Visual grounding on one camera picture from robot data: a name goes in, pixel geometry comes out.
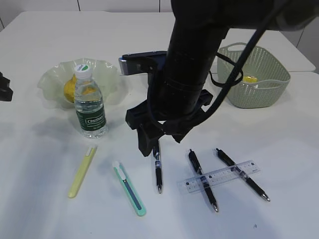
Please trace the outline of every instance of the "yellow utility knife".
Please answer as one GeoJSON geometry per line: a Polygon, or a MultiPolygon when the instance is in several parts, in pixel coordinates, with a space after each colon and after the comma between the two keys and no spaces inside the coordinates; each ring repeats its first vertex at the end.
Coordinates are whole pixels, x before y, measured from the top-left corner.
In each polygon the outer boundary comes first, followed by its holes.
{"type": "Polygon", "coordinates": [[[83,179],[85,177],[85,174],[88,171],[90,163],[96,152],[96,149],[97,149],[97,146],[90,146],[88,151],[86,152],[83,158],[83,161],[75,175],[71,188],[69,190],[69,193],[68,193],[69,198],[74,198],[78,194],[81,184],[83,182],[83,179]]]}

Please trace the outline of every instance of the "lemon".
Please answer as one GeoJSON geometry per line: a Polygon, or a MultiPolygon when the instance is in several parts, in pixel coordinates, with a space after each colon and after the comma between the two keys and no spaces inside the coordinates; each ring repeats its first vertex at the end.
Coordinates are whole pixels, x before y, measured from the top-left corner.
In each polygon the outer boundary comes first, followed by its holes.
{"type": "Polygon", "coordinates": [[[96,92],[96,89],[93,88],[93,87],[88,86],[88,87],[86,87],[85,90],[82,92],[82,95],[87,95],[87,94],[93,93],[93,92],[96,92]]]}
{"type": "Polygon", "coordinates": [[[247,83],[256,83],[258,80],[254,76],[244,76],[243,81],[247,83]]]}
{"type": "Polygon", "coordinates": [[[75,75],[72,76],[71,80],[67,81],[64,84],[64,90],[63,90],[64,96],[71,103],[74,103],[75,84],[76,84],[75,75]]]}

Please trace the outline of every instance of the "black pen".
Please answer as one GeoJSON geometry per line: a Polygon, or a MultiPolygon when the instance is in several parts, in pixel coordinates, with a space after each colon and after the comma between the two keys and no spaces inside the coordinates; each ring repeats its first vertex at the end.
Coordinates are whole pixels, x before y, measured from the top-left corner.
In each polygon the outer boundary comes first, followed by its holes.
{"type": "Polygon", "coordinates": [[[155,175],[156,175],[156,185],[158,187],[159,193],[163,191],[163,181],[161,178],[161,162],[160,162],[160,143],[157,141],[156,145],[153,147],[153,156],[155,158],[155,175]]]}
{"type": "MultiPolygon", "coordinates": [[[[197,174],[199,174],[199,175],[202,175],[203,173],[202,173],[202,171],[201,171],[201,167],[200,167],[200,164],[199,164],[198,159],[197,159],[197,157],[196,157],[196,154],[195,154],[195,152],[192,151],[191,149],[190,149],[190,152],[189,152],[189,154],[188,154],[188,158],[189,158],[191,164],[193,165],[193,168],[194,168],[195,172],[196,172],[197,174]]],[[[213,192],[211,191],[211,188],[210,188],[210,186],[209,186],[209,183],[208,183],[208,181],[207,181],[207,178],[206,178],[205,176],[202,176],[202,177],[200,178],[200,181],[201,181],[202,184],[203,184],[203,187],[204,187],[204,189],[205,189],[205,193],[206,193],[206,195],[207,195],[207,197],[208,197],[208,199],[209,199],[210,204],[213,206],[213,208],[215,209],[215,211],[218,212],[217,202],[216,202],[216,199],[215,199],[215,197],[214,197],[213,192]]]]}
{"type": "MultiPolygon", "coordinates": [[[[228,157],[228,155],[226,153],[224,153],[223,150],[221,149],[216,149],[217,150],[217,155],[218,157],[224,162],[226,163],[228,166],[233,166],[236,163],[230,158],[228,157]]],[[[235,167],[236,172],[239,174],[239,176],[259,195],[261,196],[263,199],[267,200],[268,202],[270,202],[270,198],[267,196],[267,194],[265,193],[264,190],[262,190],[255,182],[254,180],[252,180],[247,173],[245,173],[243,170],[241,170],[238,167],[235,167]]]]}

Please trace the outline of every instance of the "teal utility knife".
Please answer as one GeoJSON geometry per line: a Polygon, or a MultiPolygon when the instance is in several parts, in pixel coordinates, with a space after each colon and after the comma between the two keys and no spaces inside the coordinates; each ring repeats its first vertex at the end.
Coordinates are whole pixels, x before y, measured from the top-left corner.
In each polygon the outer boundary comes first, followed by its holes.
{"type": "Polygon", "coordinates": [[[134,186],[132,185],[132,182],[130,178],[128,177],[123,165],[117,161],[113,162],[113,168],[116,172],[116,175],[118,176],[126,195],[129,197],[131,204],[137,213],[137,215],[144,216],[146,213],[146,209],[138,196],[134,186]]]}

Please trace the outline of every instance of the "bottle cap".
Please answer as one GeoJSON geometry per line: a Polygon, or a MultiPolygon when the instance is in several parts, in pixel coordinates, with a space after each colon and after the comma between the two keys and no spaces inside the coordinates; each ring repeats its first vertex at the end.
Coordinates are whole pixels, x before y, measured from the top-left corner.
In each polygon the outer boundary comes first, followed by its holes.
{"type": "Polygon", "coordinates": [[[85,64],[77,65],[74,74],[77,79],[88,79],[92,76],[92,68],[85,64]]]}

